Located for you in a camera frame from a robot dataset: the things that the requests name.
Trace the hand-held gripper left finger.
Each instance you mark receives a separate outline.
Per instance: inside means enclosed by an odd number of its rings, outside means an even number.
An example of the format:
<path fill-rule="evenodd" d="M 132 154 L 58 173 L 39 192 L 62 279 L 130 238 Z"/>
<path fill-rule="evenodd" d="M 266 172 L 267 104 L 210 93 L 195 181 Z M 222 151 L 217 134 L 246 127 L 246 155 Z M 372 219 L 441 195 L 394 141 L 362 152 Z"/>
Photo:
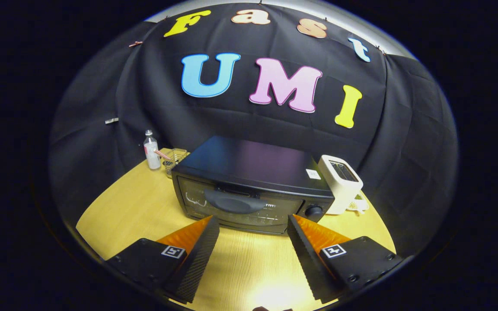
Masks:
<path fill-rule="evenodd" d="M 107 263 L 153 295 L 192 303 L 219 230 L 215 217 L 204 217 L 156 241 L 140 238 Z"/>

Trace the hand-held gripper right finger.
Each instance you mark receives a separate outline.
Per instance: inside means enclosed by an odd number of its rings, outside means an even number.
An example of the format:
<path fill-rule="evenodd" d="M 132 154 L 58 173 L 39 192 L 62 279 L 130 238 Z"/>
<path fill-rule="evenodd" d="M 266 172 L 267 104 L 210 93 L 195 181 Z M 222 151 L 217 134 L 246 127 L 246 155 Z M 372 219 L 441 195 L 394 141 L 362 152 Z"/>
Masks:
<path fill-rule="evenodd" d="M 348 238 L 298 215 L 287 232 L 314 299 L 348 301 L 403 266 L 403 257 L 367 236 Z"/>

